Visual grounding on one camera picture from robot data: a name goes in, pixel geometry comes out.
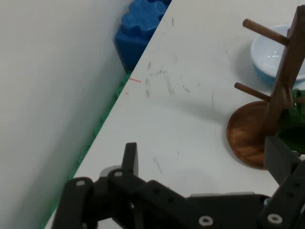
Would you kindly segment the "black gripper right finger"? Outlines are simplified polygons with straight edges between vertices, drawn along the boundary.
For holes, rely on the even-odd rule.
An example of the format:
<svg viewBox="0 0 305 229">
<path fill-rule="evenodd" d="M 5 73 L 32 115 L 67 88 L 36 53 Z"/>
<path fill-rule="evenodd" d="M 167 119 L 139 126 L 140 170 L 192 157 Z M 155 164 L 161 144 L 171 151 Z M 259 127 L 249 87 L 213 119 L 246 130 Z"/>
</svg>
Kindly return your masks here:
<svg viewBox="0 0 305 229">
<path fill-rule="evenodd" d="M 259 215 L 262 229 L 305 227 L 305 162 L 278 137 L 265 139 L 264 165 L 279 187 Z"/>
</svg>

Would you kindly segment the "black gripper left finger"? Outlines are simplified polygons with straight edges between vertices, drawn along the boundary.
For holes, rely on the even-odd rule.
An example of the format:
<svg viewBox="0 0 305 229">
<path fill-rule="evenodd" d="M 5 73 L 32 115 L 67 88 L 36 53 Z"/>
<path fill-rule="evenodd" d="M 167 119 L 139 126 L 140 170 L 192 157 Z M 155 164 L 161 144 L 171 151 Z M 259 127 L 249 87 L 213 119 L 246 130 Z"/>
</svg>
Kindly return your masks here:
<svg viewBox="0 0 305 229">
<path fill-rule="evenodd" d="M 56 210 L 54 229 L 95 229 L 112 218 L 124 229 L 198 229 L 195 204 L 156 181 L 138 177 L 136 143 L 127 143 L 122 165 L 93 182 L 68 181 Z"/>
</svg>

